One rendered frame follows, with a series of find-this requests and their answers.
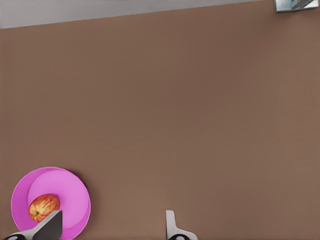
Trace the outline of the red yellow apple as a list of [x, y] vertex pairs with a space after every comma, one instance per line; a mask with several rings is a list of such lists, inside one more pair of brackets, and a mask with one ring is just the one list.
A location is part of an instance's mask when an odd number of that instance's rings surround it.
[[60, 199], [51, 193], [46, 193], [36, 197], [28, 207], [29, 217], [39, 223], [48, 217], [53, 211], [61, 207]]

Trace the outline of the pink plate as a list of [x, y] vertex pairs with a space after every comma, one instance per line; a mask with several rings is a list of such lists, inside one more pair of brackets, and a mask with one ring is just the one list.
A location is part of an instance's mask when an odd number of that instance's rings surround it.
[[29, 216], [31, 202], [44, 194], [56, 195], [62, 211], [61, 240], [75, 239], [86, 227], [91, 213], [87, 187], [72, 172], [59, 167], [41, 167], [27, 173], [16, 185], [11, 197], [11, 215], [20, 231], [38, 223]]

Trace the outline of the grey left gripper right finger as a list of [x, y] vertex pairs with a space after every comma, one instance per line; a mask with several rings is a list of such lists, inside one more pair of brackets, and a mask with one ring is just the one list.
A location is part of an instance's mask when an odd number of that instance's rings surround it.
[[165, 217], [166, 240], [198, 240], [198, 237], [193, 232], [177, 227], [175, 213], [173, 210], [166, 210]]

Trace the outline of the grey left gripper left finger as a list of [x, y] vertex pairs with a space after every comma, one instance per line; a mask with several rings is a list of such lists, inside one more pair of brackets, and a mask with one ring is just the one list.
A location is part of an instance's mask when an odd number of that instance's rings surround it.
[[3, 240], [60, 240], [63, 234], [63, 211], [55, 210], [32, 229], [12, 233]]

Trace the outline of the silver frame post foot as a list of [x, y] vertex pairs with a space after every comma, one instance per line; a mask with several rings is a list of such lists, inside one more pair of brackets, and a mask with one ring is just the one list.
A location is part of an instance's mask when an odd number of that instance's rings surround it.
[[273, 0], [277, 13], [294, 12], [318, 8], [320, 0]]

